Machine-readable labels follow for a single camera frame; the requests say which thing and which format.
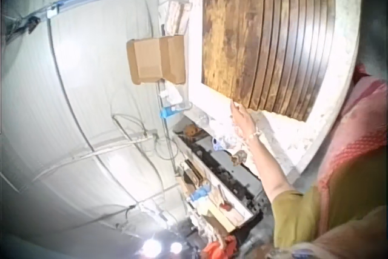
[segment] wooden board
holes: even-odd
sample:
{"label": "wooden board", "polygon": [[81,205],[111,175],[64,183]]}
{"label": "wooden board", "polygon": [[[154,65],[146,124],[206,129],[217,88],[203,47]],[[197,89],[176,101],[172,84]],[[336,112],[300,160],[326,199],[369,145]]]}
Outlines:
{"label": "wooden board", "polygon": [[335,0],[204,0],[202,82],[306,120],[330,56]]}

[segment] light fixture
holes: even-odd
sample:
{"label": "light fixture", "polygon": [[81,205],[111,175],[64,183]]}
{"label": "light fixture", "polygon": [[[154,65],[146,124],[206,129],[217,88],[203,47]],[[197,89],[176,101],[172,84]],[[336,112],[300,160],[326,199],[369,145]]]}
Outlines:
{"label": "light fixture", "polygon": [[179,242],[174,242],[171,244],[171,253],[179,254],[182,251],[182,244]]}
{"label": "light fixture", "polygon": [[162,252],[162,245],[160,242],[149,239],[144,242],[142,253],[148,258],[155,258]]}

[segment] woman's hand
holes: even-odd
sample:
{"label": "woman's hand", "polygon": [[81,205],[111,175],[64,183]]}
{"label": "woman's hand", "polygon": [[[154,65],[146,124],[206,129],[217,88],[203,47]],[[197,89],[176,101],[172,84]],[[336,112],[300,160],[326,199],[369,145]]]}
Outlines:
{"label": "woman's hand", "polygon": [[230,111],[233,122],[240,130],[237,135],[245,140],[249,139],[256,132],[256,125],[248,111],[242,105],[236,106],[233,100],[230,100]]}

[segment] person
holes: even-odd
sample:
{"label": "person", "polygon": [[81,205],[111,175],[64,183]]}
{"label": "person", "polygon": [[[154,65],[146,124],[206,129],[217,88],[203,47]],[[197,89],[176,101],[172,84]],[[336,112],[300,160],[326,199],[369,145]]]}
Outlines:
{"label": "person", "polygon": [[353,83],[330,134],[317,182],[305,194],[287,181],[280,165],[257,137],[248,111],[230,103],[236,132],[253,155],[272,205],[275,248],[314,243],[341,226],[346,232],[353,228],[354,221],[369,218],[379,207],[378,218],[385,229],[379,234],[386,235],[381,207],[386,210],[387,205],[387,84],[369,76],[362,66],[356,68]]}

